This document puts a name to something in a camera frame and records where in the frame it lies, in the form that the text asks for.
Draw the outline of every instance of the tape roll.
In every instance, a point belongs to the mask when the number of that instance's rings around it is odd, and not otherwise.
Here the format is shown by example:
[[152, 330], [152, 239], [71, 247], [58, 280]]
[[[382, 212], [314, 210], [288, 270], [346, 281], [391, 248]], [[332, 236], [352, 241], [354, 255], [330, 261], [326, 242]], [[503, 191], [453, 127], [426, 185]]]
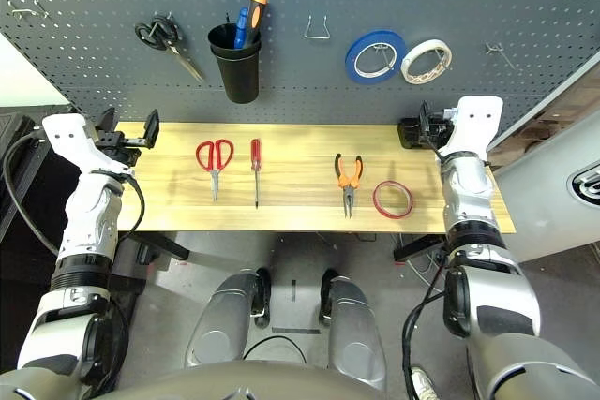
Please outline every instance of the tape roll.
[[[402, 192], [406, 197], [407, 205], [402, 213], [395, 215], [383, 208], [382, 202], [379, 198], [379, 193], [383, 187], [387, 186], [397, 189], [398, 191]], [[386, 180], [384, 182], [379, 183], [377, 187], [375, 187], [375, 190], [373, 191], [373, 205], [375, 206], [375, 209], [380, 212], [380, 214], [384, 215], [388, 219], [401, 219], [402, 217], [406, 217], [407, 215], [409, 215], [413, 210], [413, 194], [411, 193], [410, 189], [402, 183], [396, 182], [394, 180]]]
[[[439, 62], [434, 68], [432, 68], [429, 72], [420, 75], [413, 75], [409, 72], [411, 68], [411, 64], [414, 63], [419, 56], [424, 53], [437, 51], [443, 52], [441, 55], [442, 61]], [[429, 81], [435, 80], [440, 77], [447, 67], [450, 66], [452, 62], [452, 52], [450, 48], [446, 45], [445, 42], [439, 39], [430, 39], [429, 41], [422, 42], [410, 52], [406, 54], [404, 59], [402, 60], [402, 65], [400, 67], [400, 71], [404, 76], [404, 80], [410, 84], [423, 84]]]
[[[383, 52], [381, 68], [365, 70], [359, 60], [367, 52]], [[346, 72], [352, 81], [375, 84], [392, 78], [399, 73], [402, 58], [406, 55], [404, 39], [390, 30], [374, 30], [358, 38], [346, 53]]]

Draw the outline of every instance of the red screwdriver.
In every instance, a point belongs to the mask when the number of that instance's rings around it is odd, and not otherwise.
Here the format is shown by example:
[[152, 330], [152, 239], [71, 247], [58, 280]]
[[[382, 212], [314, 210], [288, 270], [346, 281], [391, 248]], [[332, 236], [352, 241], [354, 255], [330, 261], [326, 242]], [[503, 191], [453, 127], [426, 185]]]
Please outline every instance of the red screwdriver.
[[259, 207], [259, 172], [261, 171], [261, 140], [252, 140], [250, 143], [250, 161], [254, 170], [254, 206]]

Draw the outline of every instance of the concrete floor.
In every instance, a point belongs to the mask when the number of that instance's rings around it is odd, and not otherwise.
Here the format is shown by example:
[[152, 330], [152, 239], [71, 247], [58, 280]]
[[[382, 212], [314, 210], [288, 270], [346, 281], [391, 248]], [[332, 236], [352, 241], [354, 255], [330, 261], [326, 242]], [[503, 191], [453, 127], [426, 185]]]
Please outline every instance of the concrete floor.
[[[120, 388], [181, 369], [188, 339], [213, 291], [228, 275], [261, 266], [268, 267], [273, 277], [271, 324], [265, 330], [252, 324], [247, 348], [273, 334], [271, 327], [318, 329], [319, 334], [288, 337], [305, 352], [309, 364], [326, 367], [328, 330], [319, 324], [318, 308], [321, 277], [325, 269], [333, 267], [367, 295], [386, 349], [389, 397], [406, 398], [400, 370], [400, 329], [427, 286], [410, 267], [393, 262], [393, 239], [378, 234], [376, 242], [366, 243], [342, 233], [178, 232], [176, 242], [192, 254], [185, 262], [160, 259], [149, 267]], [[413, 263], [418, 269], [428, 266], [424, 257]], [[600, 265], [592, 250], [581, 247], [531, 261], [524, 268], [542, 308], [543, 337], [564, 348], [600, 381]], [[434, 269], [425, 277], [430, 279]], [[442, 302], [424, 311], [412, 348], [413, 362], [428, 370], [442, 399], [473, 397], [465, 348], [444, 328]], [[296, 350], [281, 340], [265, 343], [252, 358], [301, 361]]]

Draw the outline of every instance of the blue screwdriver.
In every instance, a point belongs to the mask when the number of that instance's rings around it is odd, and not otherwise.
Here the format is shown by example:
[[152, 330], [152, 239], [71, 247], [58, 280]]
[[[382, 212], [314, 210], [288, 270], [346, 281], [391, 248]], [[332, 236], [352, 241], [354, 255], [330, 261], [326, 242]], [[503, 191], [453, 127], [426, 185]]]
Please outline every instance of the blue screwdriver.
[[243, 49], [246, 42], [246, 22], [248, 21], [248, 8], [240, 9], [240, 15], [237, 18], [235, 25], [235, 41], [233, 42], [234, 49]]

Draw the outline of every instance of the pegboard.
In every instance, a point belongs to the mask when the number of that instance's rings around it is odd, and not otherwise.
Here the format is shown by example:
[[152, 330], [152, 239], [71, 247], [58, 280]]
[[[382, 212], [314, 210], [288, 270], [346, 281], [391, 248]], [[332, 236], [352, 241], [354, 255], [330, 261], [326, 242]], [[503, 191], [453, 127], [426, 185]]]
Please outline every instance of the pegboard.
[[[10, 0], [35, 9], [33, 0]], [[165, 121], [393, 124], [464, 95], [504, 99], [501, 131], [540, 102], [600, 50], [598, 0], [269, 0], [262, 25], [259, 98], [227, 99], [208, 31], [235, 21], [248, 0], [38, 0], [49, 18], [17, 21], [1, 0], [0, 30], [80, 110], [96, 116], [115, 106], [125, 120], [158, 108]], [[204, 72], [198, 85], [172, 55], [143, 45], [136, 22], [171, 12], [184, 35], [182, 51]], [[303, 38], [321, 31], [331, 39]], [[409, 48], [430, 38], [453, 52], [452, 70], [415, 86], [400, 75], [353, 83], [344, 57], [376, 28], [401, 34]], [[485, 43], [501, 42], [514, 70]]]

